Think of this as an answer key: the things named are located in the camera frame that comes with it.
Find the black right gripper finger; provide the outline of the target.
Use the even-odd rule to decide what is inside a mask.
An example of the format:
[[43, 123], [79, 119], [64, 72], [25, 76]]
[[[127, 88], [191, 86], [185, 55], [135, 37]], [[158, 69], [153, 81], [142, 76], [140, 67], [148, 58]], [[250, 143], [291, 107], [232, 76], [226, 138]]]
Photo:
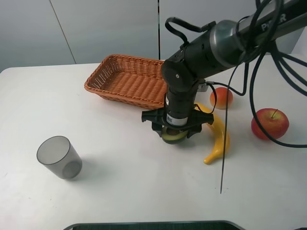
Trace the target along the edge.
[[152, 130], [156, 132], [160, 138], [165, 138], [165, 127], [163, 125], [152, 122]]
[[200, 133], [202, 131], [202, 123], [200, 122], [188, 122], [187, 123], [187, 138]]

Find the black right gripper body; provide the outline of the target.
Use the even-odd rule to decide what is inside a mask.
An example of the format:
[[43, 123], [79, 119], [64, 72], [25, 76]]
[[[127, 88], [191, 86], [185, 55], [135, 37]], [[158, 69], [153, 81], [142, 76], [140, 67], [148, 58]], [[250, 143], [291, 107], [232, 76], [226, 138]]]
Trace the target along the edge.
[[213, 124], [214, 116], [194, 109], [194, 101], [198, 91], [198, 84], [194, 84], [186, 92], [179, 92], [169, 87], [165, 94], [163, 107], [142, 112], [142, 122], [150, 121], [154, 124], [169, 128], [193, 128], [202, 124]]

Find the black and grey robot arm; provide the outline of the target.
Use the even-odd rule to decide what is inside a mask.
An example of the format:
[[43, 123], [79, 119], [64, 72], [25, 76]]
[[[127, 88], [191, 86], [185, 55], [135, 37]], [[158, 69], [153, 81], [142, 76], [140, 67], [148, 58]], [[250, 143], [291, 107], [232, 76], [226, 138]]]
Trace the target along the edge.
[[276, 38], [307, 24], [304, 0], [265, 0], [256, 12], [239, 22], [223, 20], [197, 27], [171, 17], [165, 27], [183, 40], [179, 51], [161, 67], [167, 83], [164, 106], [142, 113], [152, 130], [165, 138], [167, 130], [175, 138], [189, 138], [212, 124], [213, 114], [195, 109], [195, 96], [205, 79], [242, 62], [250, 62]]

